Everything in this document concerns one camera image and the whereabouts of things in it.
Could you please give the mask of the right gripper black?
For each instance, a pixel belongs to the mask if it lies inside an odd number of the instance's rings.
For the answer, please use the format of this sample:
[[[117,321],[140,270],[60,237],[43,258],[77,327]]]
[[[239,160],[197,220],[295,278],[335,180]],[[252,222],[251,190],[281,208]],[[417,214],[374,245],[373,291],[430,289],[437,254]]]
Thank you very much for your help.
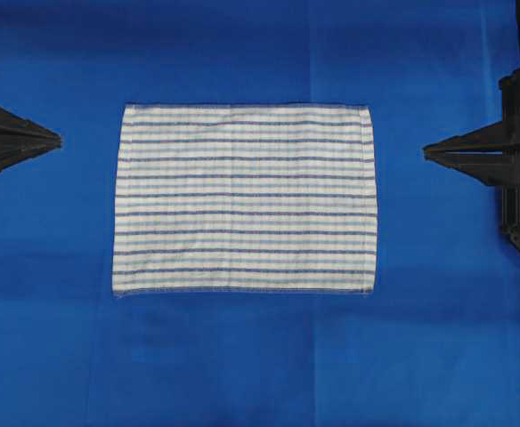
[[[425,160],[466,174],[487,186],[520,187],[520,68],[500,80],[502,122],[452,136],[423,148]],[[495,154],[451,152],[502,151]]]

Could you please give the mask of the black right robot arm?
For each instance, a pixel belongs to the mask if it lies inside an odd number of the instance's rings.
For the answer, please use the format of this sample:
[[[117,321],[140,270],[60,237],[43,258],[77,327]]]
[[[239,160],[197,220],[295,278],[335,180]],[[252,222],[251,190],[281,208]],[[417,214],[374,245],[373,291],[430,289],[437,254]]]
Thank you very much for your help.
[[[520,252],[520,68],[501,78],[502,119],[426,145],[424,158],[501,189],[501,232]]]

